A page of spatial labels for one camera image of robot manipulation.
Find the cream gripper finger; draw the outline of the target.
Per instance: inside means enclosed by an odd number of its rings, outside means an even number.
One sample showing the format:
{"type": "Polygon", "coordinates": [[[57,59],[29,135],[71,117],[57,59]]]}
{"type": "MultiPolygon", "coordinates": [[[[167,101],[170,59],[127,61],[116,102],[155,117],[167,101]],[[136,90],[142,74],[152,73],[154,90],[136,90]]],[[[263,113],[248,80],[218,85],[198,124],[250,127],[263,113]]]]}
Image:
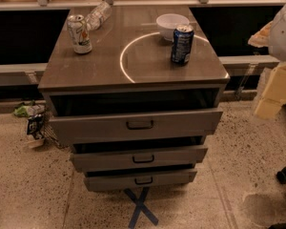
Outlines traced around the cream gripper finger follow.
{"type": "Polygon", "coordinates": [[[255,98],[254,115],[262,119],[276,116],[286,104],[286,62],[267,69],[261,76],[255,98]]]}
{"type": "Polygon", "coordinates": [[[267,47],[269,45],[270,29],[273,22],[269,22],[262,29],[256,32],[248,40],[248,44],[257,48],[267,47]]]}

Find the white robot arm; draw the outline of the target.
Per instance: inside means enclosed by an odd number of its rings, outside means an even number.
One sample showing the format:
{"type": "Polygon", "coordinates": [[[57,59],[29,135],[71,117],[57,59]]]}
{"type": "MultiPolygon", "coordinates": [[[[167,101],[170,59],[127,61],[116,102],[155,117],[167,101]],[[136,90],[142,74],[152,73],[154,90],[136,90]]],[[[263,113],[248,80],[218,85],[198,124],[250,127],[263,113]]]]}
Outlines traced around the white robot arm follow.
{"type": "Polygon", "coordinates": [[[286,4],[271,22],[250,37],[248,43],[258,48],[267,47],[269,55],[279,60],[254,110],[255,116],[273,118],[286,104],[286,4]]]}

